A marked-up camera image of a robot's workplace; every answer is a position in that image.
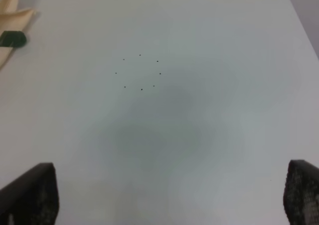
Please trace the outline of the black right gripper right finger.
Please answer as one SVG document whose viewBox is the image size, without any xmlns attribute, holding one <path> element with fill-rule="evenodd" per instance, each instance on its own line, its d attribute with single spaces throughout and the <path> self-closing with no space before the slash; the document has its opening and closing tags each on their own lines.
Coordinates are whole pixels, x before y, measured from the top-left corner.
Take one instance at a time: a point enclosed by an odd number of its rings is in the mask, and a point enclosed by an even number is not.
<svg viewBox="0 0 319 225">
<path fill-rule="evenodd" d="M 291 225 L 319 223 L 319 169 L 305 160 L 291 160 L 283 205 Z"/>
</svg>

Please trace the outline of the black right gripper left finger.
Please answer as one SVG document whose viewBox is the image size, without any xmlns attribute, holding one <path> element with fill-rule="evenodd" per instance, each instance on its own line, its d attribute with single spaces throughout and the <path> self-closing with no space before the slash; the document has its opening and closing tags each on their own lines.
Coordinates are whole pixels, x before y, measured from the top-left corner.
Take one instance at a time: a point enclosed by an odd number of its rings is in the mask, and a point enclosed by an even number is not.
<svg viewBox="0 0 319 225">
<path fill-rule="evenodd" d="M 2 225 L 53 225 L 59 193 L 53 163 L 39 163 L 0 190 Z"/>
</svg>

